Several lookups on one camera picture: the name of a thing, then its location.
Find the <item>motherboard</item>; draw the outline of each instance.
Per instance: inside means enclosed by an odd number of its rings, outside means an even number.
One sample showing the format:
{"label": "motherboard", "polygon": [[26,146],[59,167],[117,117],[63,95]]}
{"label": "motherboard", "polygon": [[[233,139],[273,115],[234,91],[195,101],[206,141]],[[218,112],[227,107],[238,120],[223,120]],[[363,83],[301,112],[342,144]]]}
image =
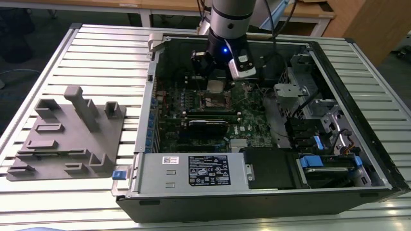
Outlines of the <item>motherboard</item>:
{"label": "motherboard", "polygon": [[245,147],[273,147],[258,84],[186,76],[185,82],[161,81],[158,101],[162,153],[226,153]]}

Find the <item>power supply label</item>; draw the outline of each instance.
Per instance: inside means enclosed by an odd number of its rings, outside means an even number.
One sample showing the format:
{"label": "power supply label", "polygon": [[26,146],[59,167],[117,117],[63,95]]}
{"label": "power supply label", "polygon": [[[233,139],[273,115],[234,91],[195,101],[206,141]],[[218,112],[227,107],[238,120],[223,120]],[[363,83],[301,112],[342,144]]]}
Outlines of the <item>power supply label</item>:
{"label": "power supply label", "polygon": [[189,156],[189,183],[191,186],[231,185],[227,156]]}

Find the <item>wooden cabinet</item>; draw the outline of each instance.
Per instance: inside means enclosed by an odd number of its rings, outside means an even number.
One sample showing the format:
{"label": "wooden cabinet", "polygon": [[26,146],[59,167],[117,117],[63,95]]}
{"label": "wooden cabinet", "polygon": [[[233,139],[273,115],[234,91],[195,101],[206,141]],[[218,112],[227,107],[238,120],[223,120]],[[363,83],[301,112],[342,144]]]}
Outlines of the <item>wooden cabinet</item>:
{"label": "wooden cabinet", "polygon": [[337,17],[325,37],[353,38],[378,66],[411,30],[411,0],[327,0]]}

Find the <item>slotted metal table surface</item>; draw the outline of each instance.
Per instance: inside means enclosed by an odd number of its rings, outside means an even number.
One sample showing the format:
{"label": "slotted metal table surface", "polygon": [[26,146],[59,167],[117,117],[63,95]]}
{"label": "slotted metal table surface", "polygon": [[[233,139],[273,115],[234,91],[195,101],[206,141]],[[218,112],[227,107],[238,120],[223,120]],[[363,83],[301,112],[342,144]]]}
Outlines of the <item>slotted metal table surface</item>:
{"label": "slotted metal table surface", "polygon": [[[411,230],[410,193],[333,216],[138,224],[115,202],[111,178],[20,182],[6,179],[35,123],[35,104],[50,98],[69,103],[63,97],[69,85],[82,86],[86,98],[93,98],[95,104],[118,101],[127,106],[117,164],[133,163],[150,62],[147,40],[154,32],[195,34],[194,30],[97,25],[69,31],[0,138],[0,230]],[[411,181],[411,113],[357,44],[342,38],[281,38],[319,42],[398,169]],[[125,188],[127,182],[122,181],[118,189]]]}

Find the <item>blue latch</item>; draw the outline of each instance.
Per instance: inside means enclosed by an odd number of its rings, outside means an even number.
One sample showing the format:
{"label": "blue latch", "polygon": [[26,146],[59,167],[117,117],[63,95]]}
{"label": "blue latch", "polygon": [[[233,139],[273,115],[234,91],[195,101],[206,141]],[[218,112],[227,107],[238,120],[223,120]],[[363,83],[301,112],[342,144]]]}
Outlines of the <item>blue latch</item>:
{"label": "blue latch", "polygon": [[301,159],[302,167],[323,167],[323,161],[319,155],[306,155]]}
{"label": "blue latch", "polygon": [[127,171],[117,170],[114,171],[114,175],[111,176],[114,180],[126,180],[127,179]]}
{"label": "blue latch", "polygon": [[362,166],[361,157],[359,157],[359,156],[355,156],[355,157],[354,157],[354,160],[355,160],[355,164],[357,164],[358,166]]}
{"label": "blue latch", "polygon": [[321,150],[325,149],[325,146],[322,144],[322,140],[319,136],[314,136],[315,142],[317,142],[317,146],[319,147]]}

